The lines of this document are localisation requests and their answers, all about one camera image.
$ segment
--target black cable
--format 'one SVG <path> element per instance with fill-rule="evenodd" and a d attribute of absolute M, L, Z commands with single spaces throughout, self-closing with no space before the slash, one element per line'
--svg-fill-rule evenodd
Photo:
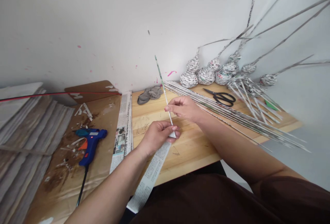
<path fill-rule="evenodd" d="M 79 206 L 80 199 L 81 199 L 81 196 L 82 196 L 82 194 L 83 194 L 83 190 L 84 190 L 84 186 L 85 186 L 85 181 L 86 181 L 86 176 L 87 176 L 88 168 L 89 168 L 89 165 L 87 165 L 87 166 L 85 167 L 85 176 L 84 176 L 84 180 L 82 181 L 82 186 L 81 186 L 81 189 L 80 189 L 80 193 L 79 193 L 79 197 L 78 197 L 78 201 L 77 201 L 77 205 L 76 205 L 76 207 Z"/>

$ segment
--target gray cloth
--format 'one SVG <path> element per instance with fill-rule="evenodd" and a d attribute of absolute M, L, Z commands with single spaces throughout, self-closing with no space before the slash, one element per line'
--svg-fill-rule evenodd
<path fill-rule="evenodd" d="M 159 86 L 148 87 L 144 93 L 142 93 L 137 99 L 139 105 L 147 103 L 150 99 L 159 99 L 163 93 L 163 90 Z"/>

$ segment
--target blue glue gun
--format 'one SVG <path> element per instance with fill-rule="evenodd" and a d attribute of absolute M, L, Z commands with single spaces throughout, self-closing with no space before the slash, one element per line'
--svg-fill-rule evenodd
<path fill-rule="evenodd" d="M 85 143 L 79 148 L 79 150 L 86 149 L 84 157 L 79 162 L 80 166 L 89 166 L 94 159 L 98 142 L 100 139 L 104 139 L 107 134 L 108 131 L 105 129 L 79 129 L 76 131 L 76 135 L 86 138 Z"/>

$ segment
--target scissor blade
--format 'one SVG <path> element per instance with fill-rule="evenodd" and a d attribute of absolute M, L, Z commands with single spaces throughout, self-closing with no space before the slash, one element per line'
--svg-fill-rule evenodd
<path fill-rule="evenodd" d="M 212 91 L 210 91 L 210 90 L 208 90 L 208 89 L 205 89 L 205 88 L 203 88 L 205 91 L 207 91 L 208 93 L 211 93 L 211 94 L 215 94 L 214 92 L 212 92 Z"/>

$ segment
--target brown shirt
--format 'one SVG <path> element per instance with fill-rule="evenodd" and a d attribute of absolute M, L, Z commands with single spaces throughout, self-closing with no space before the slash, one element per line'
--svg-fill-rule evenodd
<path fill-rule="evenodd" d="M 305 180 L 271 177 L 257 197 L 218 174 L 189 174 L 151 195 L 131 223 L 330 223 L 330 192 Z"/>

